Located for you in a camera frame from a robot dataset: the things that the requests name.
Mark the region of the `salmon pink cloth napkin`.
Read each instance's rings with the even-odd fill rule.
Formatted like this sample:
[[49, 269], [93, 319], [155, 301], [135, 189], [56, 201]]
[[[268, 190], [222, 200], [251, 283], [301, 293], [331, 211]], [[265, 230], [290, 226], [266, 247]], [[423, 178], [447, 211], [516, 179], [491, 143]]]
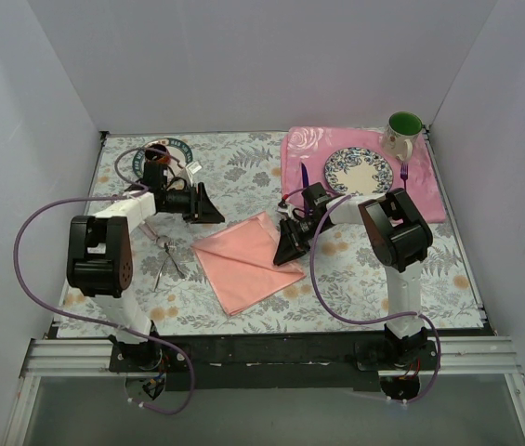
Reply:
[[194, 242], [191, 246], [229, 316], [304, 279], [296, 262], [273, 263], [280, 235], [266, 212]]

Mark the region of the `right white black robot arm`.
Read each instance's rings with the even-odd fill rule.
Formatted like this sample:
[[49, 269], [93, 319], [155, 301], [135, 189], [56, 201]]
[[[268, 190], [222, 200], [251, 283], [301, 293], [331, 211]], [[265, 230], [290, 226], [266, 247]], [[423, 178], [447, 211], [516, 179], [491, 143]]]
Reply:
[[406, 369], [419, 361], [427, 346], [420, 277], [433, 234], [405, 189], [369, 196], [332, 197], [320, 183], [301, 191], [308, 211], [280, 221], [273, 264], [281, 266], [305, 254], [315, 258], [318, 236], [339, 224], [362, 224], [387, 277], [388, 315], [385, 339], [362, 348], [358, 360]]

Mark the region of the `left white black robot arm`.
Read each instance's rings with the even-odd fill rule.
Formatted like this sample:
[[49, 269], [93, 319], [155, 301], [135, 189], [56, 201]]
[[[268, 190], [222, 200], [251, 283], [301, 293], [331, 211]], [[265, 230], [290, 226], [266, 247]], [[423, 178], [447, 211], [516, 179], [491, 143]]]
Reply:
[[199, 169], [192, 163], [177, 176], [168, 174], [168, 164], [147, 161], [138, 184], [148, 189], [136, 195], [134, 188], [121, 201], [89, 216], [72, 219], [69, 235], [67, 280], [71, 287], [98, 305], [113, 324], [111, 341], [122, 358], [139, 370], [155, 370], [163, 358], [154, 322], [140, 308], [131, 287], [133, 259], [131, 232], [158, 213], [180, 214], [190, 224], [219, 224], [225, 218], [213, 205], [200, 182], [191, 174]]

